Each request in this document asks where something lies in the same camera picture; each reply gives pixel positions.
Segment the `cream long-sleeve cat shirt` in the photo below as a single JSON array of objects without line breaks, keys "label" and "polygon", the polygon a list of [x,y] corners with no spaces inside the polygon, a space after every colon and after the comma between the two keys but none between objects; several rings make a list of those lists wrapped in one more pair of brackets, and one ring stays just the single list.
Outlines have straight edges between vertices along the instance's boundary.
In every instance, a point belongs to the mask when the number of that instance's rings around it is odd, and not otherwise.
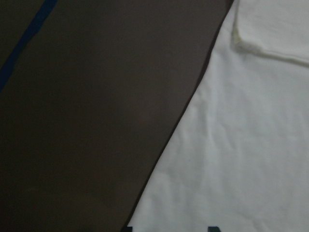
[{"label": "cream long-sleeve cat shirt", "polygon": [[128,225],[308,231],[308,1],[232,3]]}]

